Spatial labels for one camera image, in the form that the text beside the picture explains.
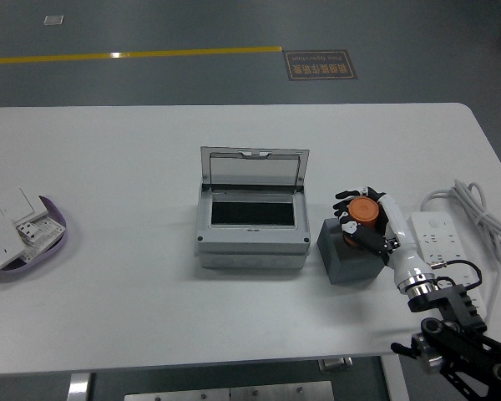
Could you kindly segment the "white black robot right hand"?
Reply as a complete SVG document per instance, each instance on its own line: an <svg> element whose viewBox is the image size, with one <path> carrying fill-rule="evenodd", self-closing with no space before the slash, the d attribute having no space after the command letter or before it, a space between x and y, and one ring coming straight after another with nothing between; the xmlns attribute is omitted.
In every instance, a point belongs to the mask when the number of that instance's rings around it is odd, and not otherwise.
<svg viewBox="0 0 501 401"><path fill-rule="evenodd" d="M394 271L400 293L413 299L438 289L433 269L418 255L418 243L397 202L386 192L363 186L336 194L333 206L344 237L379 256ZM355 202L372 201L377 206L375 226L355 218Z"/></svg>

